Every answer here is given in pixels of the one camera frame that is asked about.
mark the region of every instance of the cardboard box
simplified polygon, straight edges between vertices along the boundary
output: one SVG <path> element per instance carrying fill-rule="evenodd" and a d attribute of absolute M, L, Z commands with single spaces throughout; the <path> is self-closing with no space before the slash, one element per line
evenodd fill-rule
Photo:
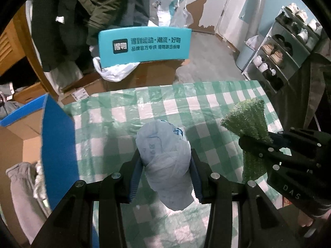
<path fill-rule="evenodd" d="M 51 209 L 79 180 L 74 123 L 49 94 L 22 106 L 0 121 L 0 202 L 8 228 L 22 244 L 6 169 L 26 161 L 42 161 Z"/>
<path fill-rule="evenodd" d="M 86 93 L 82 90 L 79 91 L 81 88 L 76 86 L 75 90 L 79 94 L 76 94 L 75 90 L 73 90 L 73 93 L 62 99 L 61 102 L 66 105 L 79 99 L 87 98 L 94 93 L 120 89 L 172 85 L 175 80 L 176 69 L 188 63 L 189 60 L 144 62 L 139 64 L 131 74 L 120 82 L 98 79 L 81 87 L 85 89 Z"/>

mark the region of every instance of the shoe rack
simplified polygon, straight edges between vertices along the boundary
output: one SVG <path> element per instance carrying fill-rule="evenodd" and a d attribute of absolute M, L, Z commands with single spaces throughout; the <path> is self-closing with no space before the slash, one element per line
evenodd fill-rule
<path fill-rule="evenodd" d="M 298 27 L 298 31 L 301 29 L 305 29 L 308 32 L 308 36 L 312 37 L 316 42 L 319 40 L 319 36 L 315 34 L 304 22 L 302 22 L 299 18 L 297 18 L 291 11 L 287 10 L 284 6 L 279 11 L 278 16 L 285 12 L 287 17 L 291 18 L 293 22 L 295 22 Z M 291 55 L 286 49 L 284 49 L 283 45 L 279 44 L 277 40 L 275 40 L 275 35 L 281 35 L 284 37 L 286 42 L 289 42 L 292 46 L 293 54 Z M 277 64 L 271 57 L 271 54 L 267 54 L 262 48 L 263 45 L 272 44 L 275 48 L 282 52 L 282 62 Z M 276 71 L 276 76 L 279 77 L 283 84 L 288 82 L 288 80 L 292 77 L 292 75 L 300 69 L 301 64 L 304 60 L 310 55 L 311 51 L 307 46 L 301 43 L 300 40 L 297 39 L 296 34 L 290 31 L 290 29 L 282 26 L 276 20 L 274 21 L 272 27 L 268 31 L 264 40 L 260 44 L 260 46 L 255 50 L 252 58 L 249 60 L 248 65 L 243 70 L 242 74 L 246 77 L 247 80 L 258 80 L 265 90 L 266 94 L 272 97 L 281 89 L 278 85 L 267 80 L 262 72 L 258 69 L 258 67 L 253 63 L 253 60 L 257 56 L 261 56 L 265 59 L 266 63 L 272 67 Z"/>

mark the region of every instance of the teal sign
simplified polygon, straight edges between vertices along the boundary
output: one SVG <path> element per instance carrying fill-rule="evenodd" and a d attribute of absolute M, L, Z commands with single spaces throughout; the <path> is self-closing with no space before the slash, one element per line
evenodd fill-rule
<path fill-rule="evenodd" d="M 129 27 L 99 33 L 103 68 L 116 64 L 154 60 L 187 59 L 191 29 L 175 27 Z"/>

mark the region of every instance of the light blue trash bin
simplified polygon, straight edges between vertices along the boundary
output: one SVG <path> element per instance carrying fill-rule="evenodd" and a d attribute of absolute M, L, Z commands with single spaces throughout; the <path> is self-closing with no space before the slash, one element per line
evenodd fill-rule
<path fill-rule="evenodd" d="M 254 55 L 254 49 L 252 49 L 250 46 L 247 45 L 246 41 L 244 43 L 243 49 L 241 50 L 237 60 L 236 60 L 236 65 L 237 67 L 243 71 L 252 56 Z"/>

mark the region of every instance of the logo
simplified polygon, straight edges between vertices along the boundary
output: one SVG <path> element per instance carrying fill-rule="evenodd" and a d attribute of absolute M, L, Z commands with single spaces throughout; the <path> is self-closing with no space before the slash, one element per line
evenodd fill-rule
<path fill-rule="evenodd" d="M 113 41 L 114 54 L 127 52 L 127 39 L 117 39 Z"/>

